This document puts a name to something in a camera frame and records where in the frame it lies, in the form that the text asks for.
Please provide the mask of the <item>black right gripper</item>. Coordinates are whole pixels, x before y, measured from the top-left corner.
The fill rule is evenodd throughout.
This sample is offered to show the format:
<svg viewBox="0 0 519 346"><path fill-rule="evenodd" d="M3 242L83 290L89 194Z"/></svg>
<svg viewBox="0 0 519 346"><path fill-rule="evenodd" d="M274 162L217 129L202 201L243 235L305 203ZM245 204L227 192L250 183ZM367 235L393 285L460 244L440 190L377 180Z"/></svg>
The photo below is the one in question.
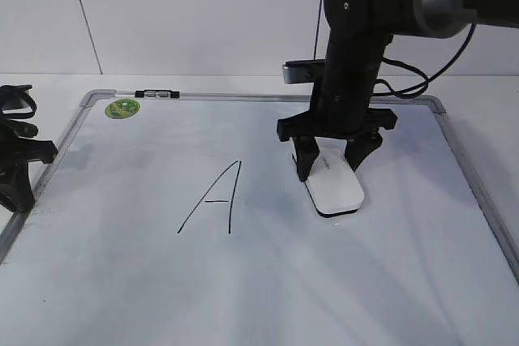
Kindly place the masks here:
<svg viewBox="0 0 519 346"><path fill-rule="evenodd" d="M293 138L298 179L305 182L320 154L314 137L348 139L344 157L353 171L383 142L378 129L392 130L391 109L369 107L377 66L330 66L313 83L309 109L277 121L280 141Z"/></svg>

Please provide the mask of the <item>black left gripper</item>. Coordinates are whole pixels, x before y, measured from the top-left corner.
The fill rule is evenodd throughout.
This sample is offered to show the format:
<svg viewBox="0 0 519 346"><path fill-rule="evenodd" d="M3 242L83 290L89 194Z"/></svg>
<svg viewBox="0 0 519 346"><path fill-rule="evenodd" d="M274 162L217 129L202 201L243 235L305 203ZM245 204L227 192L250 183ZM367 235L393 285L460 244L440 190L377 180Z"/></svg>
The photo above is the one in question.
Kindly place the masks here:
<svg viewBox="0 0 519 346"><path fill-rule="evenodd" d="M1 118L1 205L9 211L30 211L35 198L28 174L28 163L51 164L57 148L51 140L33 139L36 126Z"/></svg>

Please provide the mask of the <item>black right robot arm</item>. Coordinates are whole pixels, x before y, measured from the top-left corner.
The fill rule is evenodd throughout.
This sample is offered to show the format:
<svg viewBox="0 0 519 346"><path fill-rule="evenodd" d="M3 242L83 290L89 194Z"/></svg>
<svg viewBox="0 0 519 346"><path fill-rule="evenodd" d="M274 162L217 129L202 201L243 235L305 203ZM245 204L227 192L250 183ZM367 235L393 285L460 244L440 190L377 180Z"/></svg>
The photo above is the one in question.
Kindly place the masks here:
<svg viewBox="0 0 519 346"><path fill-rule="evenodd" d="M397 122L370 101L384 51L395 36L446 39L463 28L516 28L518 0L324 0L330 28L325 57L287 62L287 84L311 83L309 109L277 123L282 142L294 145L298 178L306 181L320 150L317 139L343 139L356 169L383 142L381 130Z"/></svg>

